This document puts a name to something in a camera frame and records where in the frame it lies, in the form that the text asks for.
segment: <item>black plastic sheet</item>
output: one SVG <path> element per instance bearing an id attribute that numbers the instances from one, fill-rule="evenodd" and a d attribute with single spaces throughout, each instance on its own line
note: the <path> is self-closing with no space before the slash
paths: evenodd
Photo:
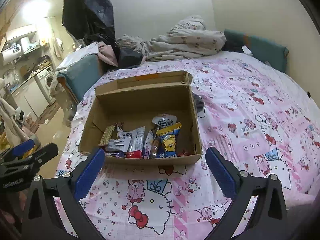
<path id="1" fill-rule="evenodd" d="M 89 45 L 103 41 L 111 45 L 119 68 L 132 68 L 141 63 L 143 55 L 116 44 L 113 7 L 110 0 L 64 0 L 62 25 L 77 40 Z"/>

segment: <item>bright light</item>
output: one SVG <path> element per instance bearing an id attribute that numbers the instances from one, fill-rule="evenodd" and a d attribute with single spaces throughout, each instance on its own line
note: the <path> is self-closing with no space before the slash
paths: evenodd
<path id="1" fill-rule="evenodd" d="M 38 20 L 47 16 L 50 4 L 45 0 L 33 0 L 25 4 L 22 9 L 23 18 L 30 23 L 36 23 Z"/>

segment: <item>bed sheet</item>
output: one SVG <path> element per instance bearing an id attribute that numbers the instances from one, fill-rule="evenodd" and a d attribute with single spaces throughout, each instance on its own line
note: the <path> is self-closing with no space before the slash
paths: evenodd
<path id="1" fill-rule="evenodd" d="M 96 86 L 176 70 L 193 75 L 192 91 L 204 101 L 197 116 L 202 157 L 195 165 L 166 168 L 106 164 L 80 200 L 106 239 L 204 239 L 231 202 L 206 164 L 204 153 L 210 146 L 254 176 L 275 173 L 289 195 L 308 191 L 320 173 L 320 110 L 314 101 L 287 75 L 255 58 L 219 52 L 191 60 L 146 62 L 102 76 L 77 107 L 57 176 L 86 158 L 77 149 Z M 251 198 L 235 235 L 244 230 L 255 200 Z M 56 204 L 67 231 L 75 235 L 58 198 Z"/>

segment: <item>washing machine door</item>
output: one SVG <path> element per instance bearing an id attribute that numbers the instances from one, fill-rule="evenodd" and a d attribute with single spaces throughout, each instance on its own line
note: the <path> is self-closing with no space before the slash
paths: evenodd
<path id="1" fill-rule="evenodd" d="M 45 85 L 47 90 L 50 89 L 50 85 L 51 85 L 52 80 L 53 80 L 53 74 L 52 73 L 49 73 L 48 75 L 46 75 L 46 77 L 44 79 L 44 85 Z"/>

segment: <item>washing machine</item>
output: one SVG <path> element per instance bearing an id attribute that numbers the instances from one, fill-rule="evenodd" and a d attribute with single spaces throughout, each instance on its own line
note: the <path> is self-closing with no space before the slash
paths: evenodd
<path id="1" fill-rule="evenodd" d="M 51 67 L 47 67 L 40 71 L 35 78 L 40 90 L 42 91 L 44 97 L 48 101 L 49 105 L 52 105 L 56 99 L 50 96 L 50 85 L 54 78 L 53 71 Z"/>

